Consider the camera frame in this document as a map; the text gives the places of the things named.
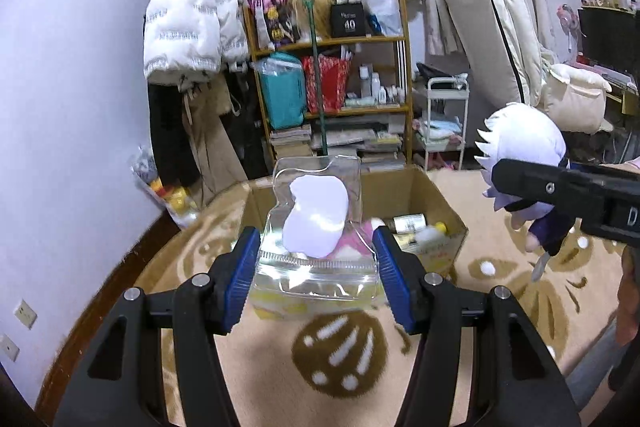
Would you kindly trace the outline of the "person's right hand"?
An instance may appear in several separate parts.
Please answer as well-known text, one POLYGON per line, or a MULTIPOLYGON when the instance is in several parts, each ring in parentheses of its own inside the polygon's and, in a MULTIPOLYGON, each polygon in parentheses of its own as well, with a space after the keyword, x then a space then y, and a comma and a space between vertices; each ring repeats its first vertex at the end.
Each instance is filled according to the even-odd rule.
POLYGON ((616 341, 620 346, 626 346, 639 329, 639 286, 634 278, 634 250, 627 246, 622 257, 623 275, 618 286, 616 341))

